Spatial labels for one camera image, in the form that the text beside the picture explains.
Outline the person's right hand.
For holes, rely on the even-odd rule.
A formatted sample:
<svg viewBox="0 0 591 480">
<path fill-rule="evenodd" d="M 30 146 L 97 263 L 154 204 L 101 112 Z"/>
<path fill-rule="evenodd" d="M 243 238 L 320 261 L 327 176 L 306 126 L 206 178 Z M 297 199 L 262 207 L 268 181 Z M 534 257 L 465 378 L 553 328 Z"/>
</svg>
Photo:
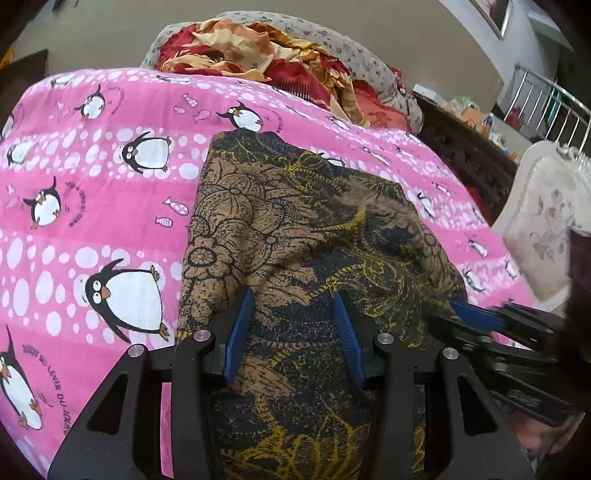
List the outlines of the person's right hand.
<svg viewBox="0 0 591 480">
<path fill-rule="evenodd" d="M 506 420 L 528 457 L 539 466 L 547 456 L 559 453 L 568 445 L 585 416 L 585 413 L 577 414 L 552 427 L 519 410 L 512 410 Z"/>
</svg>

